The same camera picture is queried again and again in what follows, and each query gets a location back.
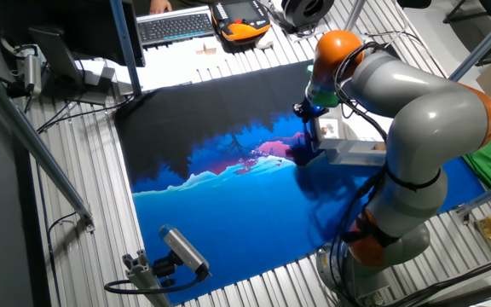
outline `metal rod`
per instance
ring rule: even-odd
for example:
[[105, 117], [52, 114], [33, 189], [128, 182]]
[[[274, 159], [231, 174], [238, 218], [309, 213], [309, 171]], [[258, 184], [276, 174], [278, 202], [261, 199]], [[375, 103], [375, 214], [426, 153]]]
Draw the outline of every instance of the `metal rod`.
[[464, 203], [463, 205], [460, 205], [459, 207], [456, 208], [456, 213], [458, 214], [459, 217], [464, 216], [471, 210], [486, 204], [491, 200], [491, 189], [484, 192], [484, 194], [478, 196], [474, 200], [471, 200], [467, 203]]
[[459, 81], [475, 63], [491, 48], [491, 32], [481, 41], [469, 56], [459, 65], [448, 79]]
[[345, 31], [351, 31], [351, 29], [355, 26], [357, 19], [359, 18], [359, 14], [363, 10], [363, 6], [367, 0], [355, 0], [354, 7], [351, 8], [351, 12], [349, 12], [348, 19], [346, 20], [346, 25], [344, 26]]
[[77, 211], [78, 215], [84, 220], [87, 226], [94, 228], [92, 214], [84, 206], [81, 196], [73, 187], [64, 171], [56, 162], [55, 157], [45, 146], [41, 137], [33, 129], [26, 115], [16, 106], [8, 97], [0, 84], [0, 115], [9, 125], [22, 144], [27, 148], [35, 160], [43, 167], [44, 171], [50, 177], [55, 186], [60, 190], [62, 195], [69, 201], [69, 204]]
[[128, 33], [128, 27], [126, 26], [122, 0], [111, 0], [111, 9], [113, 10], [113, 17], [115, 18], [115, 25], [117, 26], [120, 46], [123, 49], [124, 61], [128, 67], [128, 74], [130, 75], [130, 81], [132, 82], [132, 91], [134, 92], [134, 96], [138, 97], [142, 93], [142, 87], [140, 86], [140, 79], [137, 76], [136, 61], [134, 60], [134, 51], [132, 50], [130, 34]]

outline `metal grating floor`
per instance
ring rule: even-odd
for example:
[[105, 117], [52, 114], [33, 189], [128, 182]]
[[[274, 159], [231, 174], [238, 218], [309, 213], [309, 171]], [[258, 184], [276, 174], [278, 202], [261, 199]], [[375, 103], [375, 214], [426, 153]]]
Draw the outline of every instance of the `metal grating floor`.
[[[351, 7], [351, 0], [335, 2], [330, 14], [325, 17], [328, 27], [344, 27]], [[397, 10], [391, 0], [369, 1], [355, 30], [361, 33], [400, 31], [402, 21]], [[233, 54], [213, 55], [211, 61], [202, 62], [197, 69], [193, 69], [190, 80], [197, 83], [311, 60], [317, 40], [321, 37], [318, 35], [291, 43], [277, 26], [270, 31], [277, 37], [272, 48], [244, 51], [236, 47]], [[407, 31], [418, 35], [413, 28]], [[375, 39], [388, 42], [391, 36]], [[156, 57], [161, 52], [168, 55], [168, 51], [179, 48], [179, 45], [174, 43], [150, 49], [146, 52], [146, 58]], [[394, 47], [408, 64], [443, 76], [428, 51], [413, 39], [401, 36], [394, 42]], [[115, 103], [118, 103], [116, 97], [107, 98], [108, 106]], [[32, 104], [32, 111], [27, 116], [37, 128], [64, 106], [62, 101], [39, 101]], [[73, 102], [64, 113], [73, 115], [99, 108]], [[143, 296], [119, 296], [103, 290], [105, 283], [125, 278], [121, 256], [143, 248], [112, 114], [99, 112], [60, 122], [43, 133], [42, 138], [83, 199], [88, 202], [96, 226], [94, 233], [86, 233], [80, 228], [78, 219], [70, 217], [56, 226], [51, 234], [61, 305], [149, 306], [150, 303]], [[50, 225], [57, 218], [72, 213], [72, 208], [44, 172], [38, 173], [32, 161], [34, 178], [39, 178], [35, 182], [39, 222], [41, 225]], [[476, 218], [491, 215], [491, 204], [476, 209], [473, 215]], [[433, 217], [427, 226], [431, 232], [430, 248], [414, 260], [384, 272], [390, 280], [390, 287], [382, 291], [386, 303], [491, 261], [491, 254], [473, 226], [462, 225], [452, 212]], [[44, 232], [42, 236], [51, 298], [53, 305], [57, 306]], [[335, 302], [336, 296], [322, 285], [315, 272], [314, 256], [306, 256], [179, 306], [294, 307], [332, 306]]]

